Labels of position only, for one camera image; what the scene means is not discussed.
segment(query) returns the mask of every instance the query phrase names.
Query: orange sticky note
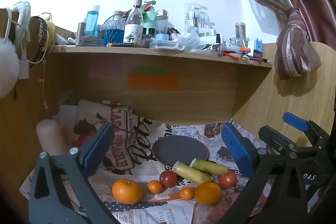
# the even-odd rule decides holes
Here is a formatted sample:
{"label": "orange sticky note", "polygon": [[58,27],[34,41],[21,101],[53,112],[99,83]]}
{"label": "orange sticky note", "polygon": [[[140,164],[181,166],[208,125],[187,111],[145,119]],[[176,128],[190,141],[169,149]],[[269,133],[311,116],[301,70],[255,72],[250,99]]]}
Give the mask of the orange sticky note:
{"label": "orange sticky note", "polygon": [[178,90],[179,76],[175,74],[128,74],[128,88],[140,90]]}

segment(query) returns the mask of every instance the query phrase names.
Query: gray plate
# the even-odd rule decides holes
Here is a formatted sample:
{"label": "gray plate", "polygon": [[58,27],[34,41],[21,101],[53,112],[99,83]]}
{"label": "gray plate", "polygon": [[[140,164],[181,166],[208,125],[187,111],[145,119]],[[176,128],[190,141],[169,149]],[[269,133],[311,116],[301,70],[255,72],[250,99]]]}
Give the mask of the gray plate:
{"label": "gray plate", "polygon": [[187,136],[172,135],[158,139],[152,146],[154,157],[164,165],[173,167],[180,161],[190,165],[197,158],[206,160],[208,149],[200,141]]}

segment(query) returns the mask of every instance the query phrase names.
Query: tomato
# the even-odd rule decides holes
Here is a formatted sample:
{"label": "tomato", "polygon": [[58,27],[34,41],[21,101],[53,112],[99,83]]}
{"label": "tomato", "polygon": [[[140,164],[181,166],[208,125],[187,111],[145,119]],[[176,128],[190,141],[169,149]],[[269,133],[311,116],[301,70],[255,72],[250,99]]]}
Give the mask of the tomato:
{"label": "tomato", "polygon": [[234,187],[237,183],[237,176],[235,173],[227,172],[220,176],[219,184],[223,188]]}
{"label": "tomato", "polygon": [[170,170],[163,171],[160,175],[160,182],[165,188],[174,187],[177,182],[177,175]]}

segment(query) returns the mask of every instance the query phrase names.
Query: small orange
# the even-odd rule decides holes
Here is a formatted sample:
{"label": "small orange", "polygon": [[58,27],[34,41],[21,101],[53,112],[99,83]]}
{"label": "small orange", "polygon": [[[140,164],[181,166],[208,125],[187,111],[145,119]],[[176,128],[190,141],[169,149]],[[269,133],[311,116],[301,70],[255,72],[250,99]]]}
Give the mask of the small orange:
{"label": "small orange", "polygon": [[183,189],[180,190],[179,196],[183,200],[190,200],[194,198],[194,189],[189,188],[189,187],[184,187]]}
{"label": "small orange", "polygon": [[158,180],[152,180],[147,183],[147,187],[152,194],[158,194],[162,192],[163,186],[162,183]]}
{"label": "small orange", "polygon": [[221,188],[213,182],[204,182],[197,186],[195,199],[203,205],[211,205],[219,201],[222,196]]}
{"label": "small orange", "polygon": [[141,186],[130,179],[117,180],[112,186],[113,197],[124,204],[135,204],[141,200]]}

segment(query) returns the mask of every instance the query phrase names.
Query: metal screw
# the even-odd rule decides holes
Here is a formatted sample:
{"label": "metal screw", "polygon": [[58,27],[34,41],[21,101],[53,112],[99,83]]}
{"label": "metal screw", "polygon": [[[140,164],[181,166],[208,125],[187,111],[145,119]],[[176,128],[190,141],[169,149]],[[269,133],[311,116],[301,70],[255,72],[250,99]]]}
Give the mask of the metal screw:
{"label": "metal screw", "polygon": [[40,153],[40,158],[43,159],[46,155],[47,155],[47,152],[43,151]]}
{"label": "metal screw", "polygon": [[259,148],[259,149],[258,149],[258,153],[259,153],[260,155],[265,155],[265,154],[267,153],[267,151],[266,151],[266,149],[264,149],[264,148]]}
{"label": "metal screw", "polygon": [[294,152],[290,152],[289,153],[289,156],[292,158],[292,159],[295,159],[297,156]]}
{"label": "metal screw", "polygon": [[78,152],[78,148],[77,148],[77,147],[73,147],[73,148],[70,149],[70,154],[71,154],[71,155],[74,155],[74,154],[76,154],[77,152]]}

